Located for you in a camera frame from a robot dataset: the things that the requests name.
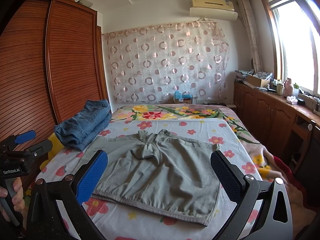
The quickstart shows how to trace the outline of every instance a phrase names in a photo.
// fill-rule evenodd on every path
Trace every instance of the patterned curtain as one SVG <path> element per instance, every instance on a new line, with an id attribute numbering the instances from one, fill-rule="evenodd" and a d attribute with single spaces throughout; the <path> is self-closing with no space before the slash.
<path id="1" fill-rule="evenodd" d="M 253 68 L 255 72 L 262 71 L 262 64 L 258 47 L 258 32 L 256 21 L 249 0 L 238 0 L 244 26 L 247 29 L 253 59 Z"/>
<path id="2" fill-rule="evenodd" d="M 157 104 L 176 90 L 219 100 L 229 45 L 217 22 L 153 25 L 107 34 L 109 70 L 119 102 Z"/>

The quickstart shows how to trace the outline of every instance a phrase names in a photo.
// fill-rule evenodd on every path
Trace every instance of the screw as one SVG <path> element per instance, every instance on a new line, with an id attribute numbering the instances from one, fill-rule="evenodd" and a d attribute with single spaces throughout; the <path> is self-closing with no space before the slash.
<path id="1" fill-rule="evenodd" d="M 66 175 L 66 176 L 64 177 L 64 179 L 65 179 L 66 181 L 71 181 L 71 180 L 73 180 L 73 175 L 72 175 L 72 174 L 68 174 L 68 175 Z"/>
<path id="2" fill-rule="evenodd" d="M 283 184 L 283 180 L 281 178 L 276 178 L 276 183 L 281 185 Z"/>
<path id="3" fill-rule="evenodd" d="M 248 180 L 248 181 L 253 181 L 254 177 L 252 175 L 248 174 L 248 175 L 245 176 L 245 179 Z"/>
<path id="4" fill-rule="evenodd" d="M 41 185 L 44 182 L 44 179 L 37 179 L 36 184 Z"/>

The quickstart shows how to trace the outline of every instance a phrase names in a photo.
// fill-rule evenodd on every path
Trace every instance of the window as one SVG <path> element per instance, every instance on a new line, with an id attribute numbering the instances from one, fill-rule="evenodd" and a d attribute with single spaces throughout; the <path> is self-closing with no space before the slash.
<path id="1" fill-rule="evenodd" d="M 294 0 L 264 0 L 274 34 L 277 78 L 320 95 L 320 36 Z"/>

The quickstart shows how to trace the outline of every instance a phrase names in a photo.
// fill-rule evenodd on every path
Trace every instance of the gray shirt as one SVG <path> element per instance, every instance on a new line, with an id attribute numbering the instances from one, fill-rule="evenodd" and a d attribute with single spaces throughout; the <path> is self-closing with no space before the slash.
<path id="1" fill-rule="evenodd" d="M 108 154 L 108 166 L 92 197 L 207 226 L 220 193 L 210 164 L 211 153 L 218 148 L 167 130 L 97 137 L 75 171 L 102 149 Z"/>

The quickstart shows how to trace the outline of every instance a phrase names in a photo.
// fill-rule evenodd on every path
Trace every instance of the hand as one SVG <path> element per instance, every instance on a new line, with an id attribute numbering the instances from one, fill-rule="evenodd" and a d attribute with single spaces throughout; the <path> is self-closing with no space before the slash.
<path id="1" fill-rule="evenodd" d="M 22 188 L 21 179 L 16 178 L 12 183 L 12 187 L 13 187 L 14 191 L 16 192 L 16 195 L 14 195 L 12 198 L 14 210 L 17 212 L 21 212 L 24 209 L 23 188 Z M 7 194 L 8 194 L 8 191 L 6 189 L 0 187 L 0 197 L 6 197 Z M 0 205 L 0 212 L 2 213 L 5 220 L 9 222 L 10 219 L 1 205 Z"/>

